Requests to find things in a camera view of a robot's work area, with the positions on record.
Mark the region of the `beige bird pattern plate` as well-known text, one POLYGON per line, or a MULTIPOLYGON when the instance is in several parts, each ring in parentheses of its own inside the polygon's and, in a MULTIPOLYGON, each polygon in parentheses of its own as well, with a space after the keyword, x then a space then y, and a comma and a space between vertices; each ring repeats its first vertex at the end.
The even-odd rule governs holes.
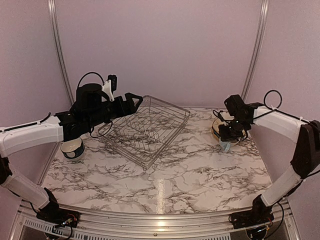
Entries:
POLYGON ((219 126, 220 125, 224 125, 226 126, 227 124, 221 122, 218 118, 215 118, 213 123, 212 123, 212 126, 211 127, 214 127, 218 132, 219 132, 219 135, 220 135, 220 130, 219 130, 219 126))

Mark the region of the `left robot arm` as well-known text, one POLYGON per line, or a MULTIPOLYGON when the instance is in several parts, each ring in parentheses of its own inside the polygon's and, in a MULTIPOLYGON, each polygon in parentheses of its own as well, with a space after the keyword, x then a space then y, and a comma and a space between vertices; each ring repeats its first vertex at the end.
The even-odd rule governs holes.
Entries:
POLYGON ((76 101, 68 111, 44 120, 0 131, 0 185, 39 209, 38 216, 53 223, 63 219, 63 211, 53 193, 36 185, 9 162, 9 155, 47 143, 69 142, 91 133, 95 126, 137 112, 143 97, 126 93, 113 96, 107 85, 87 83, 76 90, 76 101))

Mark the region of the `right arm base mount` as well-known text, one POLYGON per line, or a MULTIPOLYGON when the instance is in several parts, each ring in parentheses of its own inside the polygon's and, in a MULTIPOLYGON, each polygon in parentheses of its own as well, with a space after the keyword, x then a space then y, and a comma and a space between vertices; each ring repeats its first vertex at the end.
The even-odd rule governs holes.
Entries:
POLYGON ((272 222, 274 215, 271 211, 260 214, 254 213, 252 210, 246 210, 230 214, 228 220, 234 229, 241 229, 272 222))

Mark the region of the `dark teal dotted bowl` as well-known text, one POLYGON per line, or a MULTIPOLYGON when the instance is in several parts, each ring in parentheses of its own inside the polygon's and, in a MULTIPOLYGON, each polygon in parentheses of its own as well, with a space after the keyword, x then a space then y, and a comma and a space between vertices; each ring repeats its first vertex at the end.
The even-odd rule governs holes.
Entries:
POLYGON ((79 158, 85 151, 85 146, 81 137, 63 142, 60 145, 63 156, 69 160, 79 158))

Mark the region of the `light blue mug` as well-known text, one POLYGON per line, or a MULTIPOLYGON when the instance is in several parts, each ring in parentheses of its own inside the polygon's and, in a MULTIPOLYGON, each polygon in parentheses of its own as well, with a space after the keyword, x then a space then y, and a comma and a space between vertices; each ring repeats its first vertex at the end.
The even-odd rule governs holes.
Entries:
POLYGON ((238 144, 238 141, 222 141, 219 139, 219 145, 221 147, 222 152, 227 153, 231 147, 238 144))

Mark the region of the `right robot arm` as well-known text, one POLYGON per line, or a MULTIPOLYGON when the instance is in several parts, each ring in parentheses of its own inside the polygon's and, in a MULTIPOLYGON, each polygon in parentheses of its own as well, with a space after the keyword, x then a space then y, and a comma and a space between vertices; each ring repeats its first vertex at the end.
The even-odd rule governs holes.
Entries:
POLYGON ((246 140, 253 127, 268 130, 284 141, 277 140, 274 144, 277 152, 286 144, 292 147, 287 157, 288 167, 253 200, 251 209, 229 217, 235 228, 273 220, 273 206, 293 194, 320 165, 320 122, 286 113, 279 106, 268 106, 265 101, 245 103, 238 94, 229 96, 224 104, 227 117, 222 110, 213 112, 220 120, 217 130, 223 148, 246 140))

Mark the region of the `blue polka dot plate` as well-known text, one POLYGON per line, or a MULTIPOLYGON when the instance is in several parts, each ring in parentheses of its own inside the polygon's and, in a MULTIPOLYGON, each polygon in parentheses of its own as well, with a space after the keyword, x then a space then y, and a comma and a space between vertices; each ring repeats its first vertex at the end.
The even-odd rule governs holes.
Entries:
POLYGON ((219 131, 217 131, 213 126, 211 127, 211 130, 212 130, 212 134, 213 134, 213 136, 217 139, 217 140, 219 140, 220 139, 220 134, 219 134, 219 131))

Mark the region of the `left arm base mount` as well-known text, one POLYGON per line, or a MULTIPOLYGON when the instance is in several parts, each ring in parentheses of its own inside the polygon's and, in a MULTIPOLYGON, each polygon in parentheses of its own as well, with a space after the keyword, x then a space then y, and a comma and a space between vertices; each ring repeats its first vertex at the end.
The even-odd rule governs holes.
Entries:
POLYGON ((36 217, 40 220, 50 222, 59 227, 72 227, 76 228, 79 222, 80 213, 78 211, 60 208, 58 212, 45 213, 39 211, 36 217))

